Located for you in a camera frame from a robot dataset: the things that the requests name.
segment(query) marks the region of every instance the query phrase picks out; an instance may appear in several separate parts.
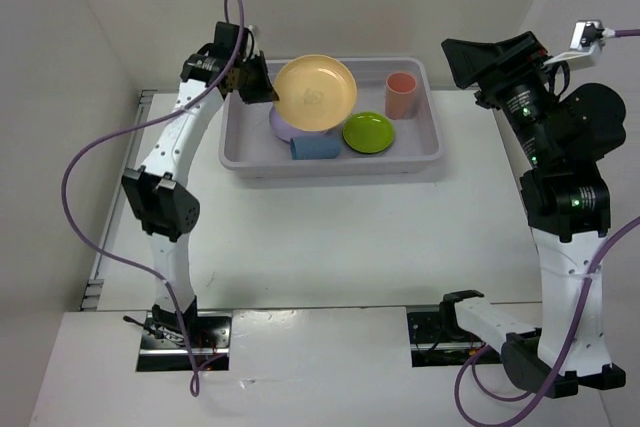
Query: white table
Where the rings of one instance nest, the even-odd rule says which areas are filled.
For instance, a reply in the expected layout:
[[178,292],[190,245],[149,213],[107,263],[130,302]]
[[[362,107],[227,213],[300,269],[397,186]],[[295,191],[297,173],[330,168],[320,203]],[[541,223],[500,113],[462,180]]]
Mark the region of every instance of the white table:
[[[238,180],[218,161],[217,115],[189,180],[202,206],[190,246],[199,307],[434,304],[467,288],[494,302],[540,301],[538,258],[493,115],[469,92],[434,99],[443,158],[395,176]],[[155,95],[149,117],[174,101]],[[131,165],[159,132],[141,134]],[[124,201],[120,195],[106,245],[150,265],[147,239]],[[106,259],[99,274],[99,310],[152,305],[147,274]]]
[[[539,305],[510,305],[539,321]],[[136,373],[139,329],[123,312],[73,313],[63,320],[32,427],[463,427],[453,401],[458,367],[412,368],[405,309],[236,312],[228,372],[203,375],[198,399],[188,372]],[[142,318],[142,313],[130,313]],[[513,395],[501,366],[479,375]],[[485,422],[524,403],[487,398],[471,376],[464,406]],[[544,400],[522,427],[607,427],[597,391]]]

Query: red cup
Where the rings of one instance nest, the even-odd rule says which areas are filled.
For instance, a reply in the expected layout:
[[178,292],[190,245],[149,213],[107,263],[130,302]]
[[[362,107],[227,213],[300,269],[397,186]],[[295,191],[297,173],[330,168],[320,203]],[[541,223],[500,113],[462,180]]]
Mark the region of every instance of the red cup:
[[392,120],[402,119],[416,95],[418,82],[408,72],[394,72],[387,77],[384,114]]

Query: green bowl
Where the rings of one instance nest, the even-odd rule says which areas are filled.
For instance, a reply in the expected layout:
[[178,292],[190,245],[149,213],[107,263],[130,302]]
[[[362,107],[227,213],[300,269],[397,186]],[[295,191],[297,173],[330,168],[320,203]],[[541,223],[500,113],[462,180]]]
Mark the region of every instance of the green bowl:
[[362,154],[378,154],[389,148],[395,134],[384,115],[360,112],[347,119],[342,137],[349,147]]

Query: white tabletop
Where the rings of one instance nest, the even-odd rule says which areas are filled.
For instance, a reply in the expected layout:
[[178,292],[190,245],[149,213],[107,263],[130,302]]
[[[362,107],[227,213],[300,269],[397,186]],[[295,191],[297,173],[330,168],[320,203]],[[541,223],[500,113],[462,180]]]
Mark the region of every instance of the white tabletop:
[[[539,321],[539,305],[504,307]],[[189,394],[188,372],[135,372],[140,332],[122,315],[65,315],[32,427],[466,425],[453,401],[458,367],[411,367],[400,307],[236,312],[229,371],[204,374],[198,399]],[[502,366],[481,366],[479,375],[493,391],[515,393]],[[472,416],[491,423],[525,405],[487,398],[471,376],[462,400]],[[609,422],[598,392],[581,389],[543,400],[520,425]]]
[[[395,176],[241,181],[218,160],[217,115],[188,186],[202,206],[190,245],[199,307],[433,304],[468,288],[494,302],[540,301],[537,254],[493,115],[469,92],[434,99],[444,156]],[[149,117],[174,101],[155,95]],[[158,135],[144,131],[135,165]],[[146,236],[123,202],[107,246],[150,265]],[[103,260],[100,275],[100,310],[152,305],[147,274]]]

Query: robotic arm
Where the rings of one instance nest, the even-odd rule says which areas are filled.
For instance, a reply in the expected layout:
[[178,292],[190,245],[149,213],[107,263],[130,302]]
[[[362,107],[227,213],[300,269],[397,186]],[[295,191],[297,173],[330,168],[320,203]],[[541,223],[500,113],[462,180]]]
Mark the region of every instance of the robotic arm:
[[[216,25],[214,42],[184,63],[174,111],[183,108],[213,82],[229,61],[240,27]],[[237,90],[247,104],[278,100],[268,77],[263,52],[251,27],[244,29],[242,55],[227,76],[202,102],[174,118],[164,128],[151,153],[138,169],[126,169],[122,186],[135,217],[149,237],[154,268],[172,285],[187,329],[197,319],[197,301],[189,277],[189,233],[200,215],[200,203],[187,190],[196,150],[213,116],[227,95]],[[179,332],[174,304],[156,280],[152,309],[158,327]]]
[[624,143],[625,106],[601,84],[586,84],[564,100],[548,91],[556,66],[597,61],[607,29],[600,21],[576,25],[569,52],[550,57],[531,32],[497,44],[447,39],[442,43],[460,88],[477,83],[476,103],[502,110],[532,169],[521,180],[522,199],[538,248],[543,325],[536,328],[492,306],[482,294],[445,296],[440,310],[452,335],[472,332],[502,357],[513,384],[538,392],[560,354],[585,276],[592,278],[573,345],[547,397],[575,395],[580,385],[622,387],[625,373],[611,362],[602,328],[602,271],[587,272],[611,226],[607,185],[596,161]]

